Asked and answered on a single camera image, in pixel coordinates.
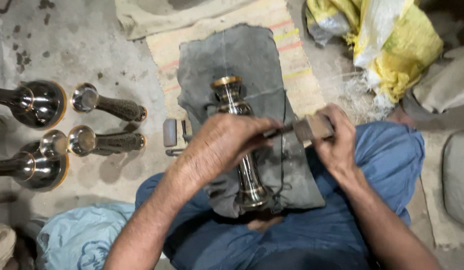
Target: leg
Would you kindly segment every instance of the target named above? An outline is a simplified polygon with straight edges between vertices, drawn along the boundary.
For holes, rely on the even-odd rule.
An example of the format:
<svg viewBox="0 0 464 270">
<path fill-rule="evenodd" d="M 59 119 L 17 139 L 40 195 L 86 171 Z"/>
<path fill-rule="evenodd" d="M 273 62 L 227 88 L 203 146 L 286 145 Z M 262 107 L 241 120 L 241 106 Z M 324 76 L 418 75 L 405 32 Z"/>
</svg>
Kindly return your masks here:
<svg viewBox="0 0 464 270">
<path fill-rule="evenodd" d="M 163 174 L 148 178 L 137 190 L 136 209 L 147 200 Z M 164 243 L 164 253 L 177 269 L 237 269 L 246 266 L 262 235 L 213 212 L 199 191 L 179 211 Z"/>
<path fill-rule="evenodd" d="M 289 248 L 368 250 L 345 194 L 320 163 L 312 148 L 306 150 L 312 174 L 326 206 L 290 213 L 265 233 L 268 253 Z M 374 122 L 357 127 L 355 160 L 380 197 L 406 224 L 405 205 L 412 197 L 424 159 L 421 134 L 405 125 Z"/>
</svg>

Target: vase neck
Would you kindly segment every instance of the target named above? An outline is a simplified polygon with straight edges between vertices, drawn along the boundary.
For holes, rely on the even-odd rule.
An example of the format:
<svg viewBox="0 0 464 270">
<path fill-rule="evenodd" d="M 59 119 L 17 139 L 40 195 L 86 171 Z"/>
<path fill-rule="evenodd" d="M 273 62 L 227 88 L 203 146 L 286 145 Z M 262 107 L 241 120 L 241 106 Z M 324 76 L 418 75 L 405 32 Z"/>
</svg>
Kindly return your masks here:
<svg viewBox="0 0 464 270">
<path fill-rule="evenodd" d="M 33 159 L 30 154 L 21 152 L 11 159 L 0 160 L 0 176 L 19 176 L 28 178 L 33 173 Z"/>
<path fill-rule="evenodd" d="M 18 87 L 15 90 L 0 88 L 0 104 L 5 105 L 13 111 L 27 111 L 32 107 L 34 96 L 30 89 Z"/>
</svg>

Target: man's right hand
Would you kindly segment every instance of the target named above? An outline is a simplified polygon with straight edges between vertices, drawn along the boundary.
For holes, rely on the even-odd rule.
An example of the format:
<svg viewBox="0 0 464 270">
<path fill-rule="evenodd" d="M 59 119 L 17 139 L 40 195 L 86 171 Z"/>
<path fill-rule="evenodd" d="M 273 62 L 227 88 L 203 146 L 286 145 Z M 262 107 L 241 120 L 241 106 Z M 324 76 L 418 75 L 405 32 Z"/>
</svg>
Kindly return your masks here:
<svg viewBox="0 0 464 270">
<path fill-rule="evenodd" d="M 320 160 L 330 174 L 342 185 L 346 185 L 359 170 L 355 164 L 355 127 L 348 116 L 336 104 L 328 104 L 317 114 L 330 119 L 335 136 L 330 139 L 317 139 L 313 142 Z"/>
</svg>

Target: gray cloth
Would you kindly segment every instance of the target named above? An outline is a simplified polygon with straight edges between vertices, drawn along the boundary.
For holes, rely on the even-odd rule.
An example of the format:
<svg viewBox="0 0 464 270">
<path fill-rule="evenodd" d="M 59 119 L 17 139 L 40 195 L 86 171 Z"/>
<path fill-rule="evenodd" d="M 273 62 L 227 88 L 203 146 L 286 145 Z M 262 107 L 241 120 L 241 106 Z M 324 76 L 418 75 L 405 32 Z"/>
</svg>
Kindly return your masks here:
<svg viewBox="0 0 464 270">
<path fill-rule="evenodd" d="M 443 181 L 445 209 L 464 224 L 464 131 L 453 134 L 445 146 Z"/>
<path fill-rule="evenodd" d="M 238 25 L 205 40 L 180 46 L 177 78 L 181 86 L 179 105 L 187 110 L 193 133 L 215 111 L 218 101 L 210 83 L 225 76 L 241 76 L 241 95 L 256 116 L 290 122 L 295 119 L 284 92 L 278 52 L 270 29 Z M 277 137 L 272 149 L 255 153 L 262 181 L 274 192 L 282 186 L 280 205 L 313 208 L 325 205 L 308 168 L 303 145 L 294 134 Z M 243 210 L 234 202 L 239 190 L 236 169 L 220 175 L 205 187 L 209 203 L 222 216 L 236 218 Z"/>
</svg>

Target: brass vase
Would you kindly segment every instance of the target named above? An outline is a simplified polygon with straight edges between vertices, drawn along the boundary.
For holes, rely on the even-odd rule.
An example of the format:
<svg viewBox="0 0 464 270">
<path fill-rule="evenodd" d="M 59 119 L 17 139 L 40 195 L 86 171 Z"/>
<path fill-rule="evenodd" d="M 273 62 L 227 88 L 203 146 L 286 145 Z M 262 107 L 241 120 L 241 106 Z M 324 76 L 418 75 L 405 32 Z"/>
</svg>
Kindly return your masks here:
<svg viewBox="0 0 464 270">
<path fill-rule="evenodd" d="M 70 103 L 78 113 L 89 113 L 93 109 L 102 110 L 115 115 L 124 121 L 143 121 L 147 117 L 147 110 L 144 106 L 139 106 L 132 100 L 118 100 L 106 98 L 98 94 L 95 86 L 83 83 L 77 86 Z"/>
<path fill-rule="evenodd" d="M 67 149 L 76 156 L 88 154 L 110 155 L 113 153 L 140 150 L 145 146 L 145 137 L 140 133 L 95 134 L 88 126 L 74 127 L 67 137 Z"/>
<path fill-rule="evenodd" d="M 10 176 L 19 185 L 41 192 L 60 185 L 67 175 L 68 155 L 51 161 L 42 156 L 39 146 L 40 141 L 28 143 L 12 158 L 0 160 L 0 176 Z"/>
<path fill-rule="evenodd" d="M 223 77 L 210 84 L 219 98 L 216 112 L 253 116 L 252 108 L 240 96 L 242 78 Z M 253 210 L 265 206 L 274 193 L 260 180 L 253 152 L 245 156 L 238 165 L 239 193 L 235 202 L 244 210 Z"/>
<path fill-rule="evenodd" d="M 14 90 L 0 89 L 0 104 L 10 108 L 20 123 L 36 129 L 49 129 L 65 113 L 66 97 L 54 82 L 31 81 Z"/>
</svg>

